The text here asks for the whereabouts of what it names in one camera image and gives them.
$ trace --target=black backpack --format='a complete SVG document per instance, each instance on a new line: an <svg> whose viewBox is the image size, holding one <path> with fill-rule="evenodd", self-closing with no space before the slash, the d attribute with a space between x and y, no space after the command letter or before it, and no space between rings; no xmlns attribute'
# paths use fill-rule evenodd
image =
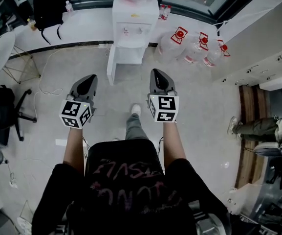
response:
<svg viewBox="0 0 282 235"><path fill-rule="evenodd" d="M57 35L59 35L59 27L63 24L63 12L66 12L66 1L70 0L33 0L35 27L39 29L42 37L44 37L44 29L59 24Z"/></svg>

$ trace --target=white cabinet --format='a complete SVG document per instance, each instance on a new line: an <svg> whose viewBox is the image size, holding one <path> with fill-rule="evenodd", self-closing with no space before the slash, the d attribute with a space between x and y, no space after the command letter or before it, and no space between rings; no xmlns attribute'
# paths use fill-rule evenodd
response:
<svg viewBox="0 0 282 235"><path fill-rule="evenodd" d="M282 88L282 51L261 60L250 67L237 70L217 80L237 86L262 84L261 89L277 90Z"/></svg>
<svg viewBox="0 0 282 235"><path fill-rule="evenodd" d="M111 46L107 77L113 85L117 64L140 65L159 17L157 0L133 4L114 0L112 27L114 43Z"/></svg>

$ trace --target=olive green pants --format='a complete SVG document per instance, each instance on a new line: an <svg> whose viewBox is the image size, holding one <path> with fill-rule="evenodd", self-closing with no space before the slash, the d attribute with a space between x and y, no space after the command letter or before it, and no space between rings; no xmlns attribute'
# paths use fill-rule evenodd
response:
<svg viewBox="0 0 282 235"><path fill-rule="evenodd" d="M275 131L277 129L277 120L273 117L265 117L246 124L239 124L233 128L235 134L241 134L241 137L250 141L275 142Z"/></svg>
<svg viewBox="0 0 282 235"><path fill-rule="evenodd" d="M126 140L129 139L148 139L142 129L138 114L132 114L127 120Z"/></svg>

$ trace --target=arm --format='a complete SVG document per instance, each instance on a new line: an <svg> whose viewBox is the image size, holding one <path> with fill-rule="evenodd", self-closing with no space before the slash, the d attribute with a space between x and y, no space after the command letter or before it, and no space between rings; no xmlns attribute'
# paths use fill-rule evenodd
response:
<svg viewBox="0 0 282 235"><path fill-rule="evenodd" d="M165 170L176 159L185 159L185 153L176 123L164 123Z"/></svg>
<svg viewBox="0 0 282 235"><path fill-rule="evenodd" d="M63 163L72 166L84 175L82 134L80 129L70 129Z"/></svg>
<svg viewBox="0 0 282 235"><path fill-rule="evenodd" d="M58 164L53 169L33 215L33 235L47 235L55 230L68 205L82 192L83 179L82 130L71 128L63 164Z"/></svg>

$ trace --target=person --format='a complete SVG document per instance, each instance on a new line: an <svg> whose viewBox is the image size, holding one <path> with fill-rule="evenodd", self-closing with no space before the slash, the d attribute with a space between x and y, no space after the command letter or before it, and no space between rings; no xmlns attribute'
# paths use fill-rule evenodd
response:
<svg viewBox="0 0 282 235"><path fill-rule="evenodd" d="M282 118L265 117L242 124L232 117L228 133L249 141L282 143Z"/></svg>
<svg viewBox="0 0 282 235"><path fill-rule="evenodd" d="M63 163L53 169L34 213L32 235L50 234L65 213L75 235L197 234L196 216L189 207L195 200L203 212L229 225L226 207L186 160L176 123L163 124L164 174L140 115L141 107L133 105L126 139L93 145L85 168L83 132L71 128Z"/></svg>

